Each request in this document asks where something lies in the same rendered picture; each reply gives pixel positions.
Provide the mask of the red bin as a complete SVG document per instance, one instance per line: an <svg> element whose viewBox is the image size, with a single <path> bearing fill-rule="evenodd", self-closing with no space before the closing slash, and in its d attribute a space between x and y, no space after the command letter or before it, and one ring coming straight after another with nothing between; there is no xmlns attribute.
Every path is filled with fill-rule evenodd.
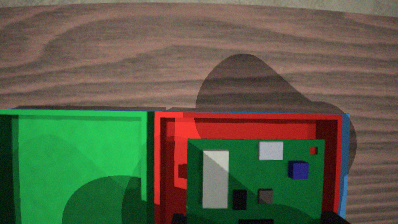
<svg viewBox="0 0 398 224"><path fill-rule="evenodd" d="M155 112L155 224L186 216L187 138L325 139L321 213L338 214L342 115Z"/></svg>

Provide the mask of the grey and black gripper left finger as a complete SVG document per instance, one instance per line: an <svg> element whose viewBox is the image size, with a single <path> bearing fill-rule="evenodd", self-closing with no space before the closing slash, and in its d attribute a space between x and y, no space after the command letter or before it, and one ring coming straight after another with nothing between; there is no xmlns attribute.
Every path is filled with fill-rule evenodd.
<svg viewBox="0 0 398 224"><path fill-rule="evenodd" d="M187 224L187 216L180 213L173 213L171 224Z"/></svg>

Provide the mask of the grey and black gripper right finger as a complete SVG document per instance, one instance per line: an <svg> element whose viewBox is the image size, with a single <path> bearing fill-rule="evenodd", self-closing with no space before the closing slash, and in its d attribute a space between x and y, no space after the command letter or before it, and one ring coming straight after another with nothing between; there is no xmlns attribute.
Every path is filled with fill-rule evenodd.
<svg viewBox="0 0 398 224"><path fill-rule="evenodd" d="M320 224L350 224L334 211L323 211L321 213Z"/></svg>

